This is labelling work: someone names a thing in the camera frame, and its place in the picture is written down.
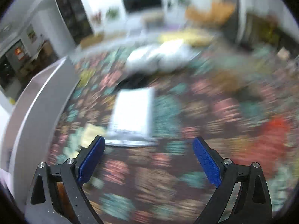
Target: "black screen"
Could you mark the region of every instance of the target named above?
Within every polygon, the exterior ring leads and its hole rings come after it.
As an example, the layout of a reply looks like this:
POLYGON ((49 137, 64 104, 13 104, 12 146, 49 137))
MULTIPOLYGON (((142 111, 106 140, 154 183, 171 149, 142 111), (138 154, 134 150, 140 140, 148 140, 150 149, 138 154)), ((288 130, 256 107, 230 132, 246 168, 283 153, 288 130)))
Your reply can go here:
POLYGON ((127 13, 162 7, 161 0, 123 0, 127 13))

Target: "orange object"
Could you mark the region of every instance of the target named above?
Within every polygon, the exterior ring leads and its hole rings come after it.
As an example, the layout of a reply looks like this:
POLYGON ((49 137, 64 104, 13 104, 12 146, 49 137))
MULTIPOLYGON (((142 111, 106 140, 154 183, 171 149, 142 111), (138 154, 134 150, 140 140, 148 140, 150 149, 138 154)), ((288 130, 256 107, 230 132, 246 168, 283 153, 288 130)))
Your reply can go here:
POLYGON ((198 10, 195 6, 186 9, 185 17, 203 25, 223 25, 236 10, 236 4, 231 2, 212 2, 209 12, 198 10))
POLYGON ((262 126, 257 142, 248 149, 238 152, 233 161, 236 164, 251 165, 258 162, 266 178, 271 178, 275 171, 275 162, 286 155, 285 142, 290 126, 282 116, 275 116, 262 126))
POLYGON ((20 47, 15 49, 15 55, 18 57, 19 60, 22 60, 25 56, 25 53, 22 51, 20 47))

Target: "metal screw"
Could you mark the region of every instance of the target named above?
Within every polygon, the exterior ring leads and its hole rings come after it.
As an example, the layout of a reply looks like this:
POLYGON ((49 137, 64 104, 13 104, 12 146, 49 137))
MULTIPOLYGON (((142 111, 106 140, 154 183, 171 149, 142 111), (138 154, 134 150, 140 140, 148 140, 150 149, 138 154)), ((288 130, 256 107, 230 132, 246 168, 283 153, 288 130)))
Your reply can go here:
POLYGON ((224 163, 226 164, 226 165, 231 165, 231 160, 230 159, 228 159, 228 158, 226 158, 226 159, 224 159, 224 163))
POLYGON ((73 164, 74 161, 75 161, 74 158, 69 158, 68 160, 66 160, 66 163, 67 163, 67 164, 73 164))
POLYGON ((254 163, 253 163, 253 166, 256 167, 256 168, 259 168, 259 167, 260 167, 259 163, 257 163, 257 162, 254 162, 254 163))
POLYGON ((45 165, 46 165, 46 163, 42 161, 42 162, 39 163, 38 167, 43 168, 45 165))

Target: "floor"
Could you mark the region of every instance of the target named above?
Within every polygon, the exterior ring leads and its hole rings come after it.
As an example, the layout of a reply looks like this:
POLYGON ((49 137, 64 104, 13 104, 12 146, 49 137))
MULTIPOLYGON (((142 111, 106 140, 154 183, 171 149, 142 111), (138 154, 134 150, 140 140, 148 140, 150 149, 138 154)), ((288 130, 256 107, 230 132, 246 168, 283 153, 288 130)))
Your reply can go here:
MULTIPOLYGON (((81 82, 55 131, 48 162, 78 150, 86 123, 107 127, 114 86, 138 45, 85 55, 75 62, 81 82)), ((183 71, 155 75, 153 136, 157 147, 106 147, 83 186, 104 223, 193 223, 215 187, 192 150, 202 136, 223 158, 261 164, 273 211, 299 178, 299 87, 267 47, 242 52, 225 41, 202 48, 183 71)), ((223 214, 233 208, 238 189, 223 214)))

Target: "teal pattern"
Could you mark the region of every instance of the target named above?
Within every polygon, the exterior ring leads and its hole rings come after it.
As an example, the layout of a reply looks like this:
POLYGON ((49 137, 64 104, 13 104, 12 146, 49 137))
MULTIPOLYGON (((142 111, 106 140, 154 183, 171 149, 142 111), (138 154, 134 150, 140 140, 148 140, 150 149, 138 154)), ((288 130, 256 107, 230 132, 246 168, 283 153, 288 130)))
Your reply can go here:
POLYGON ((154 136, 180 137, 181 123, 178 115, 180 103, 173 96, 160 96, 154 100, 154 136))
POLYGON ((95 85, 92 86, 91 91, 94 91, 94 90, 96 90, 97 88, 98 88, 98 84, 95 84, 95 85))
POLYGON ((81 93, 82 93, 83 89, 77 89, 74 93, 73 93, 73 97, 72 99, 77 99, 80 97, 81 93))
POLYGON ((116 194, 104 194, 104 196, 100 198, 103 203, 102 210, 113 217, 129 221, 131 212, 135 209, 132 201, 116 194))
POLYGON ((180 95, 187 91, 187 84, 179 83, 175 87, 169 90, 170 93, 174 93, 175 95, 180 95))
POLYGON ((75 104, 71 104, 71 105, 68 107, 68 111, 73 110, 74 106, 75 106, 75 104))
POLYGON ((249 119, 255 126, 266 122, 266 114, 261 103, 245 101, 240 102, 240 110, 245 119, 249 119))
MULTIPOLYGON (((113 78, 115 72, 123 74, 125 61, 131 51, 139 46, 124 46, 80 60, 76 66, 79 73, 86 70, 95 74, 84 89, 76 88, 70 97, 55 131, 49 164, 61 164, 70 156, 75 156, 86 123, 107 127, 115 93, 113 87, 102 88, 99 85, 107 85, 101 82, 105 76, 108 79, 110 76, 113 78)), ((218 43, 213 43, 209 48, 202 49, 202 53, 185 70, 150 77, 149 85, 156 87, 152 136, 158 145, 130 150, 107 146, 94 176, 84 187, 104 223, 193 223, 215 188, 202 172, 191 142, 183 139, 202 135, 222 157, 230 157, 237 163, 241 161, 244 150, 251 149, 250 146, 259 140, 264 123, 276 115, 290 122, 290 130, 286 139, 278 142, 285 152, 280 152, 283 157, 279 156, 276 164, 271 159, 267 160, 270 155, 267 149, 272 148, 265 147, 263 170, 273 211, 279 210, 290 196, 299 175, 299 163, 296 163, 299 139, 296 128, 299 124, 298 80, 288 77, 286 70, 281 68, 284 64, 272 59, 276 55, 269 54, 267 49, 256 50, 253 58, 229 46, 219 47, 218 43), (222 71, 229 71, 240 80, 241 88, 237 94, 221 91, 217 82, 211 80, 214 72, 222 71), (202 93, 191 92, 195 85, 203 87, 202 93), (263 91, 265 93, 261 95, 260 85, 270 86, 273 90, 263 91), (246 97, 240 97, 242 90, 246 97), (271 100, 271 93, 275 95, 274 101, 271 100), (240 121, 223 122, 214 113, 214 105, 225 102, 227 98, 236 101, 240 121), (119 180, 122 185, 111 182, 112 179, 119 180)), ((230 108, 226 103, 220 105, 220 111, 230 108)), ((234 109, 228 109, 224 114, 234 114, 234 109)), ((238 189, 233 190, 222 219, 231 213, 237 194, 238 189)))
POLYGON ((113 147, 106 146, 104 150, 104 154, 109 155, 111 152, 113 152, 113 150, 114 150, 113 147))
POLYGON ((68 115, 68 117, 66 118, 66 121, 67 122, 74 121, 78 114, 79 114, 79 110, 72 110, 68 115))
POLYGON ((90 180, 89 180, 89 183, 92 186, 96 187, 97 189, 101 189, 104 186, 104 181, 100 180, 100 179, 98 179, 96 177, 91 177, 90 180))
POLYGON ((152 212, 157 219, 173 220, 174 207, 170 205, 155 206, 152 212))
POLYGON ((114 91, 114 87, 107 88, 107 89, 105 89, 103 95, 104 95, 104 96, 108 96, 108 95, 110 95, 111 93, 113 93, 113 91, 114 91))
POLYGON ((84 128, 80 127, 74 134, 69 135, 67 146, 63 148, 63 154, 57 157, 56 164, 64 163, 64 161, 67 160, 73 152, 79 150, 83 130, 84 128))
POLYGON ((181 181, 186 182, 192 188, 204 188, 207 176, 203 172, 186 173, 180 177, 181 181))
POLYGON ((185 150, 186 145, 183 141, 172 141, 166 145, 166 152, 173 155, 184 155, 185 150))
POLYGON ((267 182, 272 210, 279 211, 288 198, 288 179, 291 179, 292 172, 287 165, 281 165, 274 179, 267 182))

